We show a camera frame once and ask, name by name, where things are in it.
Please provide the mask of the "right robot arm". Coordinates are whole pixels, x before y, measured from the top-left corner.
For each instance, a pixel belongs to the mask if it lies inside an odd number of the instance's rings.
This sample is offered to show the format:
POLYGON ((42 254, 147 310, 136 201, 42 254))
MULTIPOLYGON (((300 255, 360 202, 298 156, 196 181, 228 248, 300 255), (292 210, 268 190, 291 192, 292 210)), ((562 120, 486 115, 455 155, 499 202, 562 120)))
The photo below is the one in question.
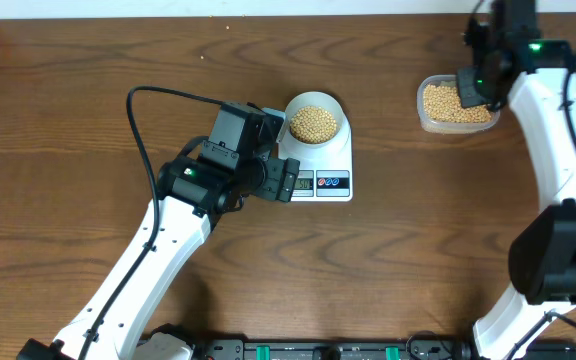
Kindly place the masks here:
POLYGON ((472 327, 457 359, 522 359, 576 308, 576 47, 546 39, 532 0, 495 0, 463 35, 473 63, 459 70, 463 107, 509 108, 534 169, 539 213, 513 241, 510 283, 472 327))

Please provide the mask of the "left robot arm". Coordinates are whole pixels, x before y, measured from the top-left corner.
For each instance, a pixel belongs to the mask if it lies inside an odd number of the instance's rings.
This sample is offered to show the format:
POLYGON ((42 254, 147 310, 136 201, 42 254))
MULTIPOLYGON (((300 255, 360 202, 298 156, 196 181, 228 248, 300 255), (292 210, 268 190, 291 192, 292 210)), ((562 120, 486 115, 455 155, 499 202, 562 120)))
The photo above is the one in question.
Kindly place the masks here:
POLYGON ((92 299, 50 344, 28 340, 19 359, 190 359, 194 347, 183 336, 164 330, 143 340, 142 333, 223 215, 241 210, 248 196, 290 201, 299 163, 272 154, 286 128, 280 111, 221 103, 212 132, 151 177, 141 227, 92 299))

